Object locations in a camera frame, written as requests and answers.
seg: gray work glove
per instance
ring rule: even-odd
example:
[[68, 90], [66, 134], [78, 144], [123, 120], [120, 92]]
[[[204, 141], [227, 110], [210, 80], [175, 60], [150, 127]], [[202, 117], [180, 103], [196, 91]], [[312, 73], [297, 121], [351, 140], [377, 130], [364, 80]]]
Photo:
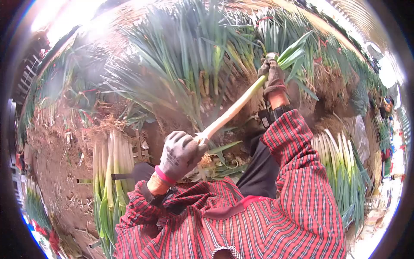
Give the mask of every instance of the gray work glove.
[[267, 96], [270, 92], [275, 90], [284, 90], [286, 91], [286, 86], [284, 84], [285, 74], [283, 70], [279, 67], [279, 64], [274, 59], [261, 59], [263, 65], [258, 70], [259, 77], [269, 73], [269, 77], [265, 83], [265, 90], [263, 91], [263, 97], [267, 101]]
[[165, 139], [160, 165], [155, 167], [158, 176], [173, 185], [193, 170], [207, 151], [207, 144], [198, 145], [184, 131], [173, 131]]

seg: pink wristband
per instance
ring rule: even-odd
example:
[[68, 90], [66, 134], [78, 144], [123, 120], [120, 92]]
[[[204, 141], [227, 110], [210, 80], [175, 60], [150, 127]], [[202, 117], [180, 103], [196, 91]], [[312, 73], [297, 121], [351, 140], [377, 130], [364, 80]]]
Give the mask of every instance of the pink wristband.
[[166, 176], [161, 169], [158, 167], [158, 165], [155, 166], [155, 172], [158, 175], [159, 178], [161, 178], [161, 180], [166, 181], [169, 184], [174, 185], [177, 181], [174, 181], [173, 179], [169, 178], [168, 176]]

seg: soil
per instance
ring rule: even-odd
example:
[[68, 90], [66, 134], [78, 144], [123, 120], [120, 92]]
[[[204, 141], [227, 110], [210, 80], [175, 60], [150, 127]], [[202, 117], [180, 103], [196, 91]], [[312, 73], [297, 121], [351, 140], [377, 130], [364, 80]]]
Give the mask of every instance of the soil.
[[159, 165], [166, 135], [161, 132], [159, 124], [156, 122], [145, 123], [141, 135], [146, 136], [145, 139], [149, 146], [148, 153], [151, 155], [151, 163]]
[[[32, 172], [42, 190], [45, 205], [66, 234], [71, 234], [82, 252], [92, 258], [86, 246], [98, 238], [93, 215], [91, 184], [76, 184], [78, 178], [91, 178], [92, 167], [84, 160], [78, 166], [82, 150], [76, 143], [66, 148], [57, 132], [42, 127], [28, 135], [37, 154]], [[105, 258], [100, 247], [90, 249], [95, 258]]]
[[289, 96], [290, 103], [294, 105], [295, 107], [299, 107], [300, 100], [301, 100], [301, 93], [300, 93], [298, 84], [294, 80], [290, 80], [287, 83], [286, 87], [287, 87], [287, 95]]
[[332, 136], [336, 139], [338, 133], [341, 133], [344, 129], [344, 124], [334, 115], [327, 115], [320, 119], [320, 121], [315, 124], [313, 128], [314, 133], [321, 133], [324, 132], [325, 129], [329, 129]]
[[319, 99], [324, 99], [326, 111], [332, 111], [339, 104], [348, 104], [349, 94], [338, 69], [325, 68], [315, 64], [315, 89]]

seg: black pants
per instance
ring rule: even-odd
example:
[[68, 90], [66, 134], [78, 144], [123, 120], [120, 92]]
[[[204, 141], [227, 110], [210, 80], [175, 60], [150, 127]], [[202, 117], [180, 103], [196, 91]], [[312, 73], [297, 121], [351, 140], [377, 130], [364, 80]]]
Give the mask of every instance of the black pants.
[[[250, 155], [252, 160], [237, 182], [237, 187], [244, 197], [257, 195], [275, 199], [275, 182], [279, 174], [278, 163], [270, 154], [269, 148], [259, 140], [259, 137], [252, 139]], [[148, 181], [153, 173], [154, 165], [145, 162], [136, 164], [132, 170], [135, 182]]]
[[387, 113], [385, 112], [385, 107], [380, 107], [379, 110], [380, 110], [381, 117], [385, 119], [387, 117]]

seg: striped sleeve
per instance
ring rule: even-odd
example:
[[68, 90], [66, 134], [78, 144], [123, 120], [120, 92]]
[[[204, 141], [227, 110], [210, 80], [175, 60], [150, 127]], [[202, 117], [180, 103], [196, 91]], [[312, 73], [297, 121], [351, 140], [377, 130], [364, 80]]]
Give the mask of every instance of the striped sleeve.
[[319, 154], [312, 149], [313, 134], [297, 110], [284, 113], [266, 131], [262, 142], [280, 164], [277, 189], [280, 198], [274, 201], [277, 213], [290, 223], [290, 239], [278, 251], [288, 251], [312, 258], [344, 258], [345, 237], [325, 167]]
[[121, 234], [123, 229], [137, 225], [155, 224], [160, 216], [166, 214], [165, 208], [149, 204], [145, 192], [149, 193], [147, 181], [139, 181], [135, 185], [134, 192], [128, 193], [131, 200], [126, 207], [125, 215], [120, 218], [119, 224], [116, 225], [118, 234]]

